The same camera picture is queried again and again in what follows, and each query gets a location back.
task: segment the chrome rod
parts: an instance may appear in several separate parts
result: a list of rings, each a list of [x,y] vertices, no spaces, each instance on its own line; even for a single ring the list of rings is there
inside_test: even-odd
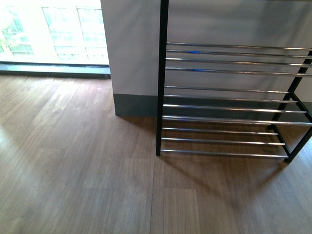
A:
[[[163,116],[163,120],[211,122],[211,123],[233,123],[233,124],[258,124],[258,125],[271,125],[271,124],[302,125],[302,126],[312,125],[311,122],[290,122],[290,121],[209,118],[209,117],[189,117],[189,116]]]
[[[182,72],[207,72],[207,73],[223,73],[223,74],[239,74],[239,75],[258,75],[258,76],[312,77],[312,74],[309,74],[309,73],[233,71],[233,70],[197,69],[197,68],[181,68],[181,67],[166,67],[166,70],[182,71]]]
[[[207,91],[226,91],[226,92],[288,94],[287,91],[247,90],[247,89],[219,89],[219,88],[203,88],[203,87],[171,86],[171,85],[165,85],[165,88],[167,88],[167,89],[193,89],[193,90],[207,90]]]
[[[224,100],[224,101],[250,101],[250,102],[278,102],[278,103],[297,103],[292,100],[266,100],[266,99],[245,99],[245,98],[229,98],[229,97],[203,97],[203,96],[191,96],[191,95],[169,95],[165,94],[165,98],[199,98],[206,100]]]
[[[233,48],[233,49],[273,49],[273,50],[298,50],[312,51],[311,48],[292,48],[292,47],[273,47],[273,46],[250,46],[250,45],[215,45],[215,44],[199,44],[199,43],[176,43],[167,42],[167,45],[178,46],[196,46],[196,47],[212,47],[212,48]]]
[[[162,137],[162,140],[169,141],[183,141],[183,142],[199,142],[199,143],[219,143],[219,144],[247,144],[247,145],[285,145],[285,143],[275,143],[275,142],[253,142],[253,141],[234,141],[234,140],[210,140],[210,139],[187,139],[187,138],[170,138]]]
[[[220,63],[234,65],[252,65],[252,66],[290,66],[290,67],[312,67],[312,64],[300,63],[280,63],[280,62],[243,62],[243,61],[225,61],[225,60],[208,60],[208,59],[186,59],[186,58],[166,58],[167,61],[176,62],[199,62],[199,63]]]
[[[274,55],[274,54],[214,52],[214,51],[197,51],[197,50],[167,50],[167,53],[197,54],[197,55],[228,55],[228,56],[245,56],[245,57],[271,57],[271,58],[291,58],[291,59],[312,59],[312,56],[306,56],[306,55],[276,55],[276,54]]]
[[[185,153],[185,154],[197,154],[197,155],[215,155],[215,156],[288,158],[287,156],[283,156],[283,155],[236,154],[236,153],[209,152],[209,151],[193,151],[193,150],[169,150],[169,149],[161,149],[161,151],[162,151],[162,152],[170,152],[170,153]]]
[[[306,111],[285,111],[285,110],[271,110],[271,109],[250,109],[250,108],[233,108],[233,107],[220,107],[220,106],[192,106],[192,105],[175,105],[175,104],[163,104],[163,107],[221,110],[221,111],[251,111],[251,112],[268,112],[268,113],[298,113],[298,114],[306,113]]]
[[[260,135],[260,136],[274,136],[274,135],[278,135],[277,133],[223,131],[223,130],[192,129],[192,128],[166,128],[166,127],[163,127],[162,130],[164,130],[164,131],[196,132],[196,133],[247,134],[247,135]]]

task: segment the black rack leg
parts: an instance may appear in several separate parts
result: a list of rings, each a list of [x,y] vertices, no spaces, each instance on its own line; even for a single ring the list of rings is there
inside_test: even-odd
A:
[[[312,59],[305,59],[304,64],[311,64]],[[307,67],[300,67],[298,73],[306,73],[308,70]],[[295,92],[296,88],[298,87],[299,83],[301,82],[302,77],[295,77],[294,80],[292,81],[292,84],[290,85],[288,89],[288,93],[284,96],[283,100],[289,101],[292,97],[292,94]],[[286,103],[281,103],[278,107],[278,110],[284,110],[286,108],[287,104]],[[274,114],[272,121],[278,121],[279,118],[281,117],[281,113],[276,113]]]
[[[299,151],[305,146],[305,144],[309,141],[312,137],[312,127],[308,130],[308,132],[303,136],[301,141],[297,144],[294,150],[291,152],[288,158],[285,159],[286,163],[290,163],[294,157],[299,153]]]
[[[305,59],[304,64],[311,64],[312,63],[312,59]],[[298,73],[306,73],[308,70],[308,68],[306,67],[300,67]],[[302,77],[295,77],[294,80],[292,81],[292,84],[290,85],[289,89],[288,89],[288,93],[284,96],[283,100],[289,101],[291,98],[293,98],[294,100],[298,101],[299,103],[297,103],[297,106],[301,109],[301,110],[305,110],[307,111],[306,113],[306,117],[308,118],[309,121],[311,121],[312,117],[310,112],[305,108],[305,106],[301,103],[301,101],[297,98],[297,96],[294,94],[296,88],[298,87],[299,83],[301,82]],[[286,103],[281,103],[278,107],[278,110],[284,110],[286,108],[287,104]],[[276,113],[274,114],[272,121],[278,121],[279,118],[281,117],[281,113]],[[276,132],[277,126],[276,125],[270,125],[268,127],[269,130],[274,130]],[[278,131],[279,134],[279,140],[283,140],[283,137],[281,135],[281,133]],[[290,153],[289,148],[287,145],[285,145],[285,152],[288,155],[288,158],[285,159],[286,163],[290,163],[294,157],[299,153],[299,151],[302,149],[302,147],[307,143],[307,141],[311,138],[312,136],[312,128],[310,128],[308,130],[308,132],[304,135],[304,137],[300,140],[300,142],[298,143],[298,145],[295,147],[295,149]]]
[[[166,73],[167,27],[168,27],[169,0],[160,3],[160,32],[159,32],[159,63],[158,63],[158,101],[157,101],[157,130],[156,155],[160,156],[161,128],[164,103],[164,86]]]

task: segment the gray baseboard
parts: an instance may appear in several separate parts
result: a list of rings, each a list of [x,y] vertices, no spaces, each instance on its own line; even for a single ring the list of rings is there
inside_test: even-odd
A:
[[[114,94],[115,112],[117,116],[157,116],[157,96],[140,96]],[[168,98],[167,103],[174,104],[190,104],[190,105],[207,105],[207,106],[232,106],[255,109],[276,109],[278,104],[272,103],[256,103],[241,101],[220,101],[206,99],[188,99],[188,98]],[[309,110],[312,110],[312,102],[304,102]],[[299,110],[295,104],[289,104],[287,110]],[[240,119],[258,119],[271,120],[273,114],[258,112],[242,112],[242,111],[218,111],[218,110],[196,110],[192,109],[164,109],[165,115],[181,115],[181,116],[198,116],[198,117],[222,117],[222,118],[240,118]],[[282,114],[283,121],[307,121],[303,114]]]
[[[157,96],[114,94],[117,116],[157,116]]]

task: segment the laminate floor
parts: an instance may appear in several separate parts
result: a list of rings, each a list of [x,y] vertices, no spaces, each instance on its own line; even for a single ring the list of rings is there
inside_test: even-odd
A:
[[[110,80],[0,76],[0,234],[312,233],[311,141],[289,165],[156,157],[155,130]]]

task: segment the green foliage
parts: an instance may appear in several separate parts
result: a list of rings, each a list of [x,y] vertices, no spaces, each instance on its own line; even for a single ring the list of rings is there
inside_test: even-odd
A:
[[[0,7],[0,46],[2,47],[15,47],[20,44],[24,33],[19,33],[14,27],[12,21],[12,15],[5,10],[5,8]]]

